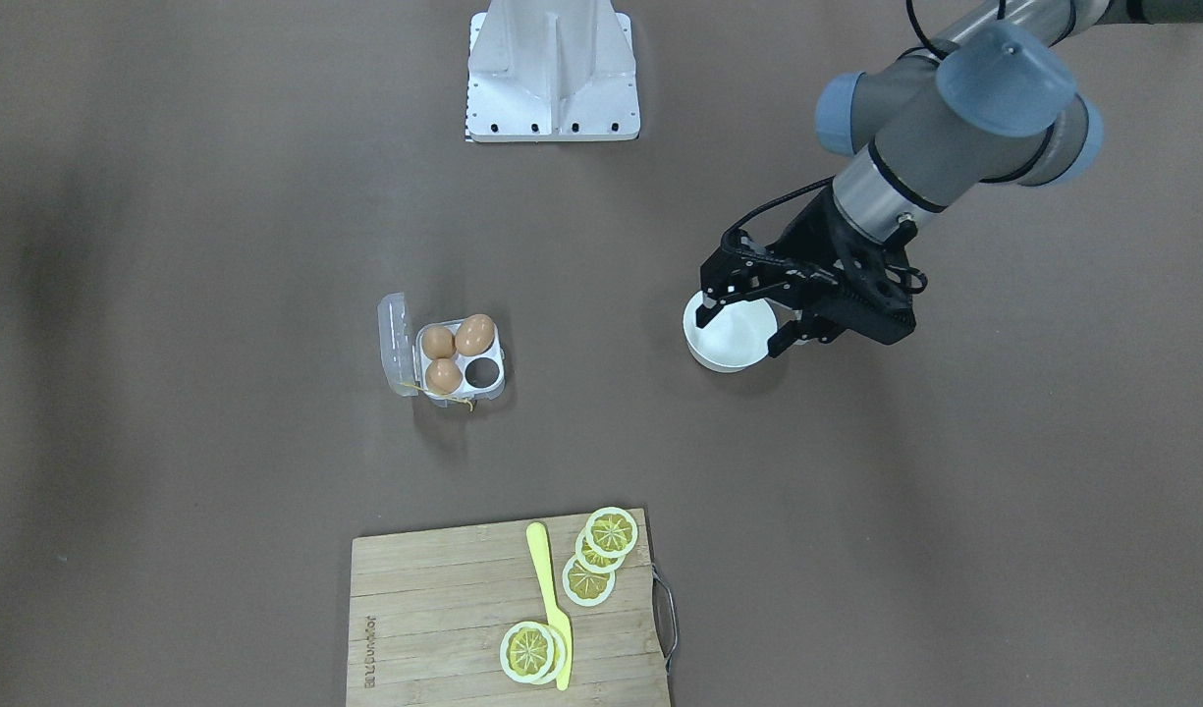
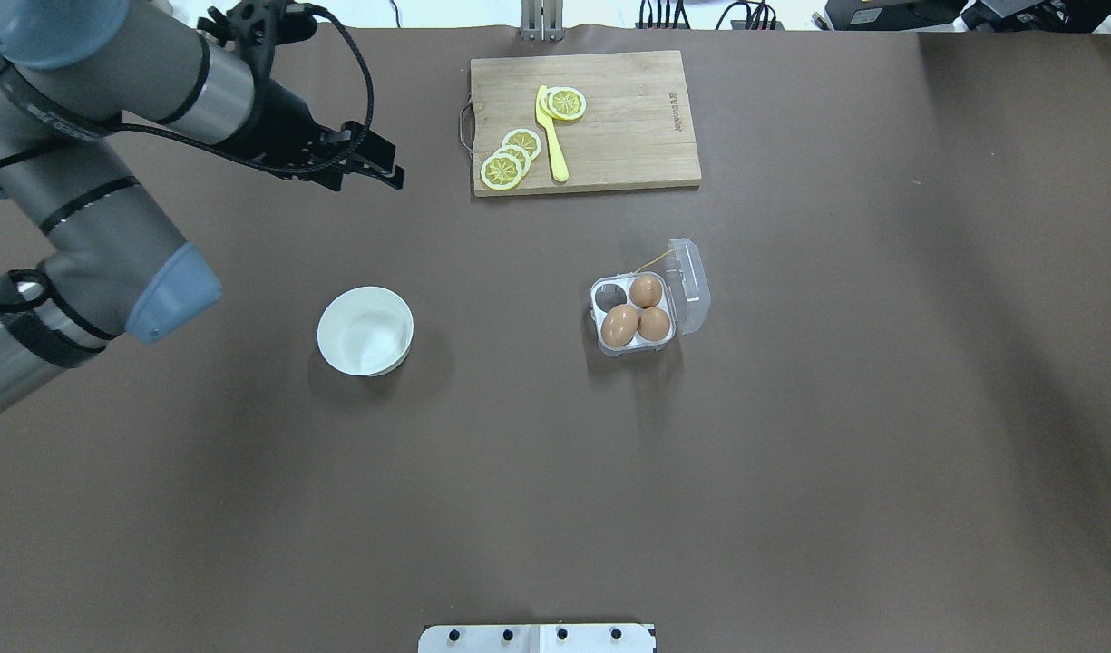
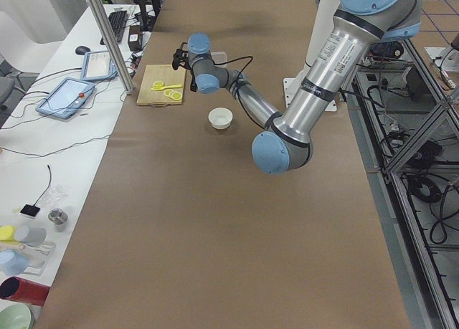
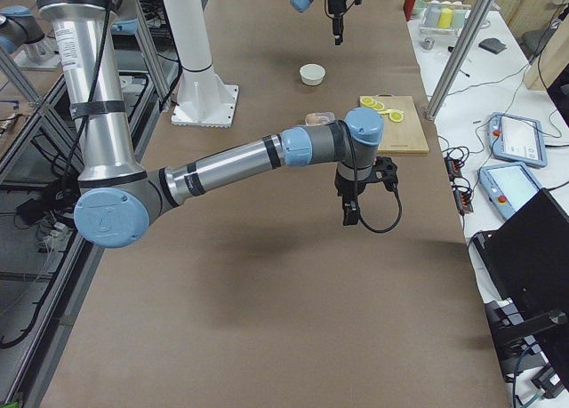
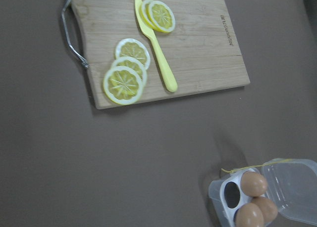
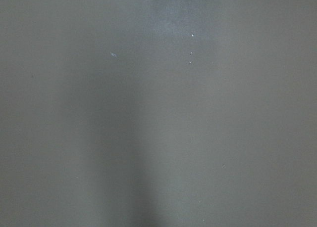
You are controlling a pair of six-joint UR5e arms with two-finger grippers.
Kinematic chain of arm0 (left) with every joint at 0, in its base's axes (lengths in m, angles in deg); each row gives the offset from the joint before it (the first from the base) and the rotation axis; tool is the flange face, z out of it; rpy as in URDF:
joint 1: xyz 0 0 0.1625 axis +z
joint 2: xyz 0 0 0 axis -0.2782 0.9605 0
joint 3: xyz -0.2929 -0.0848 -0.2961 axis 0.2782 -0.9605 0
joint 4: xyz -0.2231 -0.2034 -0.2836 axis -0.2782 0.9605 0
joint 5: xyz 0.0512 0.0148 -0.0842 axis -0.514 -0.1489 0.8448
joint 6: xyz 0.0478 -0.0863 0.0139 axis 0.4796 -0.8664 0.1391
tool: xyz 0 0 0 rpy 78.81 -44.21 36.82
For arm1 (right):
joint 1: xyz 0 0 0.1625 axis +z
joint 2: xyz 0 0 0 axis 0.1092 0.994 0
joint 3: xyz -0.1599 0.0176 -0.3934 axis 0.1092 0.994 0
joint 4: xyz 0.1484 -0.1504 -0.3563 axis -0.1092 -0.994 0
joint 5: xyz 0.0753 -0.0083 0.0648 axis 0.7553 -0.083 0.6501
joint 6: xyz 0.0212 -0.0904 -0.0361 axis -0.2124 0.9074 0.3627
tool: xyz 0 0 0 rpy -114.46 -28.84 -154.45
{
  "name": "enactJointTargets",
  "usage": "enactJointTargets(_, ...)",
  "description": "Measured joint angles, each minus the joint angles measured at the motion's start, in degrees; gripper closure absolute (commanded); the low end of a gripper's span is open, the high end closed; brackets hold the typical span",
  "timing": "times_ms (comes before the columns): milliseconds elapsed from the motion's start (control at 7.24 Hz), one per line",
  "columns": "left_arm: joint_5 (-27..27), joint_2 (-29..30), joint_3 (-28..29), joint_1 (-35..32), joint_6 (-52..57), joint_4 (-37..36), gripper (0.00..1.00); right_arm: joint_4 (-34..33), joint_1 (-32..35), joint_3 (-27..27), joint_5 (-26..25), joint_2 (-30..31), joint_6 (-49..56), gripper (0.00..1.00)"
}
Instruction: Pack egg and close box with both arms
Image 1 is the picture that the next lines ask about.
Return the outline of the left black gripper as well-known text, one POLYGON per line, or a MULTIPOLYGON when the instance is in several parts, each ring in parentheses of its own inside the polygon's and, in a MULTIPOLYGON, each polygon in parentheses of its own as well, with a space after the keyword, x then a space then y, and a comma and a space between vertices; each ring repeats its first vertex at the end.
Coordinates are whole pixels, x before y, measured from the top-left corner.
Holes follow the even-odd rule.
MULTIPOLYGON (((795 319, 768 337, 768 357, 778 358, 801 341, 829 344, 846 331, 881 345, 909 335, 920 271, 911 267, 903 245, 915 233, 915 225, 900 224, 897 246, 875 245, 840 214, 832 188, 818 190, 778 238, 778 259, 793 261, 807 278, 792 286, 795 319)), ((698 299, 697 328, 707 328, 730 303, 715 291, 698 292, 698 299)))

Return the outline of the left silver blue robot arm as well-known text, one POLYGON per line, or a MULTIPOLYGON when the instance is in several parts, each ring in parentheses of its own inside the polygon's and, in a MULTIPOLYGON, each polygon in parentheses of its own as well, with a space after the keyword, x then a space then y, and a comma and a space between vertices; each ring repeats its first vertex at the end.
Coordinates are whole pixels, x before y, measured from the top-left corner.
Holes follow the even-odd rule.
POLYGON ((884 71, 834 77, 814 131, 845 170, 770 245, 727 228, 685 308, 685 340, 746 362, 847 331, 891 345, 915 328, 928 277, 906 246, 979 184, 1049 188, 1089 170, 1104 121, 1055 53, 1092 26, 1203 24, 1203 1, 984 1, 884 71))

